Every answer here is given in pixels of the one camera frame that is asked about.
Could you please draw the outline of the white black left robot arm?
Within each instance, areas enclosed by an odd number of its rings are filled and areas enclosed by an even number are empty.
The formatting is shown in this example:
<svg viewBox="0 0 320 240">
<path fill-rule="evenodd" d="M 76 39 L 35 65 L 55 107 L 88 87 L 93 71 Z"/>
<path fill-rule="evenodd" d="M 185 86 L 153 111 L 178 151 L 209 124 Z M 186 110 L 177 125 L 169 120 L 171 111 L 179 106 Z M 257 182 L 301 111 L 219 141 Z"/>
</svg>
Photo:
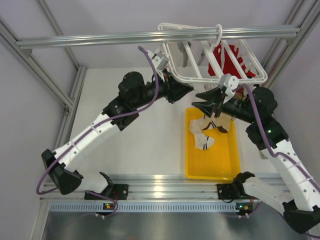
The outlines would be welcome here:
<svg viewBox="0 0 320 240">
<path fill-rule="evenodd" d="M 139 113 L 155 101 L 165 98 L 173 104 L 193 91 L 189 84 L 180 83 L 168 72 L 163 77 L 154 76 L 145 82 L 141 73 L 127 73 L 118 85 L 118 96 L 113 99 L 98 117 L 74 139 L 56 150 L 41 154 L 46 174 L 62 195 L 74 191 L 91 191 L 103 199 L 113 194 L 113 182 L 103 172 L 80 173 L 77 168 L 88 155 L 105 140 L 123 131 Z"/>
</svg>

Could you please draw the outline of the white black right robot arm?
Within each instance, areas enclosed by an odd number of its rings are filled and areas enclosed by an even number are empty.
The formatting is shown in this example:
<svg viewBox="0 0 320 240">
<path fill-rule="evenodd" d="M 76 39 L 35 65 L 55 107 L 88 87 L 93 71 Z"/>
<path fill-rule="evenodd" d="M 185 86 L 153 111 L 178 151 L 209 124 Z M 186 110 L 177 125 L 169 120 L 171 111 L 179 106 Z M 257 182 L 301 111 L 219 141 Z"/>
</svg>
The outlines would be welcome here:
<svg viewBox="0 0 320 240">
<path fill-rule="evenodd" d="M 250 141 L 269 159 L 288 187 L 283 192 L 255 174 L 239 173 L 232 183 L 218 185 L 219 199 L 236 200 L 253 197 L 275 209 L 296 233 L 304 234 L 320 223 L 320 186 L 315 182 L 293 149 L 288 134 L 273 117 L 278 103 L 265 87 L 251 90 L 246 84 L 245 99 L 227 99 L 226 87 L 196 94 L 201 101 L 193 102 L 208 117 L 221 113 L 248 123 Z"/>
</svg>

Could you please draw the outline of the white plastic clip hanger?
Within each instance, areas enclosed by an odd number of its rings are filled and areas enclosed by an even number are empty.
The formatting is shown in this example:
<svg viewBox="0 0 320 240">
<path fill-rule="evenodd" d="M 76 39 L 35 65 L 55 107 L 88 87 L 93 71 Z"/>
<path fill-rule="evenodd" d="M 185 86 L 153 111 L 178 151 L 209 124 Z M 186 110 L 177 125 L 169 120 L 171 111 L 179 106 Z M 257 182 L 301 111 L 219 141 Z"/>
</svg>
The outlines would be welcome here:
<svg viewBox="0 0 320 240">
<path fill-rule="evenodd" d="M 229 54 L 234 66 L 241 78 L 240 83 L 249 85 L 263 84 L 268 75 L 257 57 L 244 39 L 225 40 L 223 39 L 223 28 L 217 24 L 211 30 L 213 36 L 208 36 L 209 27 L 198 27 L 176 23 L 161 23 L 158 29 L 163 32 L 178 31 L 187 36 L 186 39 L 172 39 L 161 45 L 162 53 L 169 59 L 167 69 L 178 81 L 186 84 L 209 84 L 216 85 L 221 77 L 225 75 L 213 54 L 219 44 Z M 183 54 L 179 51 L 177 43 L 183 42 L 188 55 L 187 66 L 183 67 Z M 251 70 L 255 77 L 248 78 L 232 53 L 229 45 L 235 45 L 239 49 L 239 56 L 243 58 L 246 68 Z"/>
</svg>

